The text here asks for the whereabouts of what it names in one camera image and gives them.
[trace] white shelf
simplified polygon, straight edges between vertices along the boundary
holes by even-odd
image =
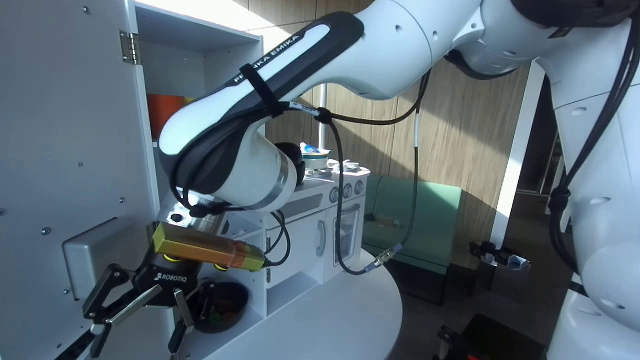
[[[304,295],[318,285],[318,282],[307,274],[299,272],[287,280],[267,290],[267,315],[276,311]]]
[[[214,358],[214,352],[237,340],[242,333],[256,326],[262,321],[262,317],[258,315],[252,308],[247,307],[246,312],[240,322],[231,329],[219,334],[203,334],[194,330],[191,334],[184,337],[180,346],[180,354],[183,359],[203,360],[211,356]]]
[[[207,54],[260,41],[255,35],[146,4],[136,3],[136,15],[141,40],[151,44]]]

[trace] floor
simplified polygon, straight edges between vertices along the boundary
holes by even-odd
[[[450,281],[445,304],[440,307],[403,295],[403,324],[390,360],[431,360],[440,342],[442,325],[461,332],[476,313],[482,313],[547,345],[551,341],[571,272],[548,242],[546,201],[517,195],[505,246],[519,251],[532,263],[522,296],[512,299],[494,292],[469,296],[462,283]]]

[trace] cabinet door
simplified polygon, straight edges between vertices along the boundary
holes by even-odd
[[[291,253],[284,264],[271,268],[267,288],[276,286],[322,260],[326,247],[327,230],[331,226],[326,222],[326,211],[322,211],[287,224],[287,230],[291,236]],[[267,231],[267,238],[271,243],[274,243],[279,234],[280,228],[277,227]],[[279,261],[284,257],[286,251],[287,240],[283,235],[278,246],[267,257],[273,262]]]
[[[103,244],[112,262],[132,268],[146,249],[155,166],[142,69],[123,62],[119,35],[137,30],[132,9],[126,0],[0,3],[3,359],[54,359],[89,329],[65,241],[105,238],[103,224],[117,218],[133,225],[114,242],[122,249]],[[138,313],[113,329],[104,358],[168,358],[168,317]]]

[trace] orange object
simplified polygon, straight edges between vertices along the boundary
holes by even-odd
[[[157,140],[169,118],[184,107],[184,97],[174,95],[147,94],[151,138]]]

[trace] table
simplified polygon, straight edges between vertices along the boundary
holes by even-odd
[[[361,269],[373,257],[362,250]],[[207,360],[386,359],[400,333],[400,292],[385,268],[342,273],[225,345]]]

